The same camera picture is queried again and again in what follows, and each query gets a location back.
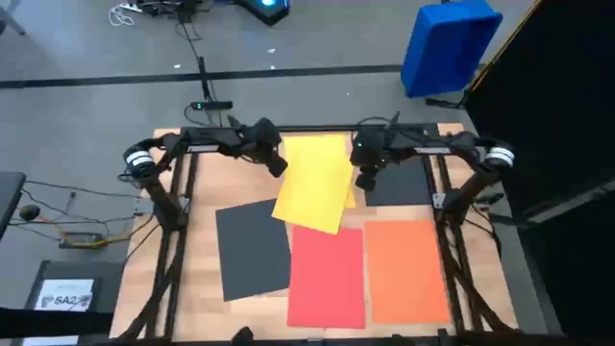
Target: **white cable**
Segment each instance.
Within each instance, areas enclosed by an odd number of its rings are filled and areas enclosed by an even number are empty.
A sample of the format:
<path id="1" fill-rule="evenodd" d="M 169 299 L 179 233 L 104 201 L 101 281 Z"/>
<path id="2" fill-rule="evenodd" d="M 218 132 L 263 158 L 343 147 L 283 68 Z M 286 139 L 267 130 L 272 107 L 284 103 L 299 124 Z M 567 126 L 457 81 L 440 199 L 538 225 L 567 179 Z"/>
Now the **white cable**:
<path id="1" fill-rule="evenodd" d="M 130 18 L 128 15 L 124 15 L 124 13 L 122 12 L 121 5 L 113 6 L 109 10 L 109 23 L 110 25 L 115 27 L 122 25 L 135 25 L 135 21 L 132 18 Z"/>

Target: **power strip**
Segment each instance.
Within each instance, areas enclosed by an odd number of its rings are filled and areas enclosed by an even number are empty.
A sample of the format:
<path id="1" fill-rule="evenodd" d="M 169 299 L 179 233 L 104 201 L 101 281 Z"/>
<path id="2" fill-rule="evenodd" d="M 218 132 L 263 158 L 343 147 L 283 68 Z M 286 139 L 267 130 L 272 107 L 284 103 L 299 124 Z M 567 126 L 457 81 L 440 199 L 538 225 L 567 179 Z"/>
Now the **power strip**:
<path id="1" fill-rule="evenodd" d="M 137 5 L 131 5 L 129 3 L 121 3 L 117 6 L 119 6 L 121 9 L 124 9 L 124 10 L 137 12 L 137 13 L 143 13 L 143 10 L 140 9 Z"/>

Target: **yellow wire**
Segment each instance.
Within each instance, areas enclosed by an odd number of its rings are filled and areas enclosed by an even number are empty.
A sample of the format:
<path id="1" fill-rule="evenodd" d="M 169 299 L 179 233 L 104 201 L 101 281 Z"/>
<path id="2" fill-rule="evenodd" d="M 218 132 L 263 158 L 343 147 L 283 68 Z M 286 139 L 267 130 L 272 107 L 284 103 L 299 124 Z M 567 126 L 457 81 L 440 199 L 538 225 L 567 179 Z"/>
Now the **yellow wire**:
<path id="1" fill-rule="evenodd" d="M 64 240 L 65 242 L 67 242 L 68 244 L 75 246 L 75 247 L 99 247 L 99 246 L 108 245 L 114 242 L 127 240 L 130 238 L 130 232 L 129 232 L 129 229 L 127 229 L 119 235 L 110 236 L 103 240 L 93 241 L 93 242 L 78 242 L 78 241 L 71 239 L 70 236 L 68 236 L 68 234 L 57 223 L 54 223 L 53 221 L 49 220 L 43 215 L 39 215 L 38 218 L 44 222 L 48 222 L 51 225 L 53 225 L 58 231 L 60 238 Z"/>
<path id="2" fill-rule="evenodd" d="M 510 42 L 512 42 L 512 40 L 517 36 L 517 34 L 519 34 L 521 29 L 526 25 L 526 23 L 528 22 L 528 19 L 536 11 L 536 9 L 538 8 L 538 5 L 540 5 L 541 2 L 542 2 L 542 0 L 536 0 L 533 3 L 533 5 L 531 5 L 531 7 L 529 8 L 528 12 L 526 13 L 526 17 L 523 18 L 521 23 L 519 23 L 519 26 L 517 26 L 517 29 L 515 30 L 515 32 L 512 33 L 512 35 L 506 40 L 504 45 L 500 48 L 498 53 L 496 53 L 496 55 L 493 57 L 493 59 L 491 59 L 491 61 L 487 64 L 487 66 L 485 66 L 484 69 L 480 72 L 480 74 L 472 81 L 472 83 L 470 84 L 470 90 L 471 91 L 474 91 L 477 87 L 479 87 L 480 82 L 482 82 L 482 80 L 484 79 L 484 76 L 487 74 L 487 71 L 500 58 L 500 56 L 502 55 L 504 50 L 508 47 Z"/>

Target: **white label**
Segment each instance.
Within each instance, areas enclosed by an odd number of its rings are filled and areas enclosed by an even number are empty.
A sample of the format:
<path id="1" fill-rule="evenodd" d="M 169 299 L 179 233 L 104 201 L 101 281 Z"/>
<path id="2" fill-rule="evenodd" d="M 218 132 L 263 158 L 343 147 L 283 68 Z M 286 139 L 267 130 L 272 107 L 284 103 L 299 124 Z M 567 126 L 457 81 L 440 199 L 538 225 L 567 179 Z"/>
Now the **white label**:
<path id="1" fill-rule="evenodd" d="M 188 153 L 215 153 L 218 151 L 220 146 L 217 144 L 213 145 L 191 145 L 186 150 Z"/>
<path id="2" fill-rule="evenodd" d="M 140 157 L 148 157 L 150 156 L 150 153 L 146 152 L 146 151 L 138 151 L 138 152 L 134 152 L 131 155 L 128 156 L 128 158 L 126 158 L 126 162 L 130 163 L 132 160 L 136 159 L 136 158 L 140 158 Z"/>
<path id="3" fill-rule="evenodd" d="M 134 166 L 138 166 L 144 162 L 154 162 L 154 159 L 152 159 L 152 157 L 142 157 L 142 158 L 138 158 L 136 160 L 133 160 L 133 165 Z"/>
<path id="4" fill-rule="evenodd" d="M 92 301 L 94 280 L 45 280 L 38 294 L 36 310 L 87 311 Z M 29 337 L 23 346 L 76 345 L 77 335 Z"/>
<path id="5" fill-rule="evenodd" d="M 419 154 L 451 154 L 449 148 L 414 148 Z"/>

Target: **label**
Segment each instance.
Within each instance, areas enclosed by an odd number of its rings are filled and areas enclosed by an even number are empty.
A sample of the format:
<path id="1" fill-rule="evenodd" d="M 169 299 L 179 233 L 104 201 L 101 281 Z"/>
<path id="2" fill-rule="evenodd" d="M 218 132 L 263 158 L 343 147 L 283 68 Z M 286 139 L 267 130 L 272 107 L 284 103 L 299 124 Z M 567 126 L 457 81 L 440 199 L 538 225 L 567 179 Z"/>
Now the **label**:
<path id="1" fill-rule="evenodd" d="M 219 145 L 191 145 L 186 150 L 187 153 L 215 153 L 218 151 Z"/>
<path id="2" fill-rule="evenodd" d="M 449 148 L 414 148 L 419 154 L 451 154 Z"/>

